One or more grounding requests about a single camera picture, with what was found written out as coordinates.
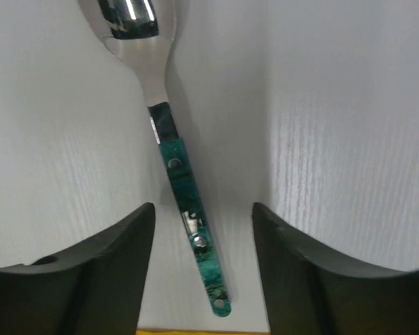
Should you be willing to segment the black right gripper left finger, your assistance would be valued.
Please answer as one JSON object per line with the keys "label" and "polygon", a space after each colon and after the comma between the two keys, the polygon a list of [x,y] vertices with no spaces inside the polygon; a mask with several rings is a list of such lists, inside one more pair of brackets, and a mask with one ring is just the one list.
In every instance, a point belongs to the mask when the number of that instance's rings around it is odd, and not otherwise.
{"label": "black right gripper left finger", "polygon": [[145,203],[69,248],[0,268],[0,334],[134,334],[154,228]]}

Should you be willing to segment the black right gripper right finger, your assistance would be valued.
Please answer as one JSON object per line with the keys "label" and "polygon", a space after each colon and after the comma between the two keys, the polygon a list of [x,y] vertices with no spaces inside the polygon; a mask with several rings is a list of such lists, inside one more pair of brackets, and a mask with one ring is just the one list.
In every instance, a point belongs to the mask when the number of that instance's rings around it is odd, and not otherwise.
{"label": "black right gripper right finger", "polygon": [[419,334],[419,270],[352,258],[259,202],[252,222],[271,334]]}

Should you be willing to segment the yellow pikachu cloth placemat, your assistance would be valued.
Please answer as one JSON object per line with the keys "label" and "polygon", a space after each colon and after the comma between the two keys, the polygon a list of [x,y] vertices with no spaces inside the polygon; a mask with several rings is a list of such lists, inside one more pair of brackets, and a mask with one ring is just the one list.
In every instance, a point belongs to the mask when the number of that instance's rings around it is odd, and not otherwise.
{"label": "yellow pikachu cloth placemat", "polygon": [[135,335],[270,335],[270,333],[185,329],[138,329]]}

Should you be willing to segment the metal spoon teal handle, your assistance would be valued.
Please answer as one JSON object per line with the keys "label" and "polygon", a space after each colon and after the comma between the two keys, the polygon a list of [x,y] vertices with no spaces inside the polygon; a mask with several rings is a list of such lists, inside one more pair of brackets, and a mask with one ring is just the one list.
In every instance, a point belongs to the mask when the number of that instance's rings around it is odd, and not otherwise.
{"label": "metal spoon teal handle", "polygon": [[166,68],[177,26],[175,4],[173,1],[99,1],[98,7],[108,27],[108,32],[100,36],[102,43],[132,68],[140,81],[168,181],[209,303],[213,313],[224,318],[231,312],[228,289],[166,89]]}

